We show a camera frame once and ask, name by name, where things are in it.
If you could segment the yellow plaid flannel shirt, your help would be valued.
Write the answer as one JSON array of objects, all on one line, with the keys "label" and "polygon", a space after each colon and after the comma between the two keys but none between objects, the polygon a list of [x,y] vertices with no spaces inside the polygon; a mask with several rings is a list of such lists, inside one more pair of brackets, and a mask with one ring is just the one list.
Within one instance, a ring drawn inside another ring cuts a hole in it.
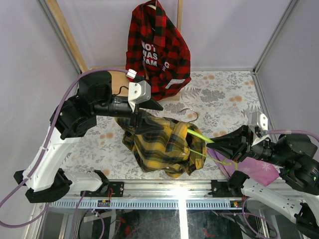
[{"label": "yellow plaid flannel shirt", "polygon": [[150,118],[164,129],[134,134],[129,127],[129,119],[115,118],[116,123],[124,130],[122,143],[133,153],[143,172],[164,170],[168,176],[178,178],[183,173],[191,175],[204,167],[206,142],[188,133],[190,129],[201,134],[196,125],[153,115]]}]

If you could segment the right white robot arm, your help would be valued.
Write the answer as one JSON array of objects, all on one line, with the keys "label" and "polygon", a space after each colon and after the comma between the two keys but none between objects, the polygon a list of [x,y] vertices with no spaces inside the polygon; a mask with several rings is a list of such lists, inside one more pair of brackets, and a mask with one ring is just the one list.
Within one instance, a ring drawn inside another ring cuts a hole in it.
[{"label": "right white robot arm", "polygon": [[310,239],[319,237],[319,163],[313,157],[318,147],[302,130],[267,130],[241,126],[213,138],[206,146],[239,163],[251,157],[280,167],[279,176],[303,197],[296,203],[266,188],[244,172],[236,170],[224,183],[212,183],[212,195],[254,198],[284,215]]}]

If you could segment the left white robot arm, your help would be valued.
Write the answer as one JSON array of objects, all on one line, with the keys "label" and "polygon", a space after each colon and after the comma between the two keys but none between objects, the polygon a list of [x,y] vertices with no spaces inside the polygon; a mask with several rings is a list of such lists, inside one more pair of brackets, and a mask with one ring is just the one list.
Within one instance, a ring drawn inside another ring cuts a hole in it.
[{"label": "left white robot arm", "polygon": [[110,181],[100,170],[70,173],[61,164],[73,146],[95,127],[98,116],[124,118],[135,134],[161,130],[146,110],[162,111],[152,97],[151,87],[144,77],[127,70],[131,79],[128,95],[112,91],[111,70],[100,68],[81,74],[74,82],[77,93],[66,93],[54,111],[43,145],[31,165],[14,174],[16,182],[26,186],[30,203],[52,203],[69,194],[85,197],[108,197],[113,194]]}]

